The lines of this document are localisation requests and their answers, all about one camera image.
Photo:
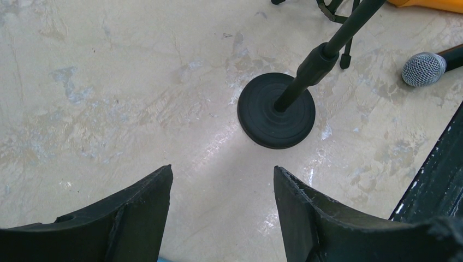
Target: white paint smudge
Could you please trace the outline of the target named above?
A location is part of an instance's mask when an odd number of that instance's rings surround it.
[[[265,221],[259,227],[259,231],[262,235],[269,235],[272,229],[278,228],[278,210],[272,210],[270,214],[267,215]]]
[[[233,92],[232,97],[230,98],[230,102],[228,103],[229,105],[234,105],[236,102],[238,102],[238,99],[240,98],[241,92],[243,91],[243,88],[237,88]]]
[[[312,181],[313,181],[313,168],[310,170],[310,175],[308,177],[308,185],[312,187]]]
[[[71,187],[71,186],[72,186],[71,182],[69,182],[69,181],[68,181],[68,182],[66,182],[66,183],[63,183],[63,181],[61,181],[61,182],[60,182],[60,185],[63,185],[63,186],[64,186],[64,188],[69,188],[69,187]]]
[[[225,126],[215,136],[214,139],[206,146],[205,155],[200,156],[200,159],[194,160],[194,170],[200,170],[204,166],[210,164],[210,159],[220,150],[220,148],[230,140],[238,130],[238,124],[233,123],[230,126]]]
[[[22,0],[18,2],[19,6],[22,8],[29,7],[32,3],[34,3],[34,0]]]
[[[327,123],[327,126],[325,126],[325,130],[322,132],[322,140],[329,138],[332,134],[333,131],[331,130],[330,125]]]
[[[189,69],[197,69],[197,68],[200,68],[202,66],[203,66],[203,60],[200,60],[200,59],[198,59],[196,61],[193,61],[193,62],[190,62],[188,64]]]
[[[402,208],[403,208],[403,203],[400,204],[399,209],[397,209],[397,211],[395,211],[395,213],[398,214],[402,210]]]

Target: stained floor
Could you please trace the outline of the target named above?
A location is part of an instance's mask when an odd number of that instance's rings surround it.
[[[165,164],[173,261],[285,261],[275,165],[387,218],[463,100],[460,70],[412,89],[401,67],[463,43],[463,19],[386,4],[351,67],[310,88],[312,133],[254,144],[236,116],[244,85],[294,75],[338,27],[309,0],[1,0],[0,227],[51,223]]]

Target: black plastic piece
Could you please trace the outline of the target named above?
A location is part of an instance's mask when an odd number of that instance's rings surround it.
[[[307,87],[318,84],[333,69],[339,52],[335,56],[326,57],[323,54],[325,46],[326,43],[322,43],[314,48],[299,65],[296,78],[275,103],[278,112],[284,112]]]
[[[320,11],[331,21],[335,23],[344,23],[347,17],[336,15],[336,10],[341,5],[342,0],[333,0],[329,5],[326,5],[323,0],[317,0],[318,8]]]
[[[272,4],[279,5],[283,3],[285,0],[272,0]]]
[[[390,219],[463,218],[463,103],[446,126]]]
[[[274,104],[293,77],[281,73],[260,75],[249,82],[238,100],[238,118],[246,134],[257,144],[271,148],[292,147],[312,130],[315,103],[308,90],[286,110]]]
[[[0,230],[0,261],[156,261],[173,175],[142,180],[52,224]]]
[[[343,53],[341,55],[341,60],[339,61],[339,66],[341,69],[347,69],[351,65],[351,56]]]
[[[405,224],[370,216],[275,167],[275,200],[288,262],[462,261],[463,222]]]

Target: round black base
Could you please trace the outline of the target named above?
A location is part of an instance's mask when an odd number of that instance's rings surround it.
[[[315,122],[315,103],[308,90],[283,113],[274,104],[293,77],[281,73],[260,75],[249,82],[238,100],[238,119],[256,143],[272,149],[297,145]]]

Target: tripod stand leg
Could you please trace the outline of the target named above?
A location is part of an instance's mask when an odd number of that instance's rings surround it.
[[[359,6],[360,0],[354,0],[354,4],[352,5],[352,12]],[[347,69],[351,65],[351,46],[352,46],[352,38],[347,42],[346,47],[344,48],[344,53],[341,56],[341,60],[339,61],[339,66],[341,69]]]

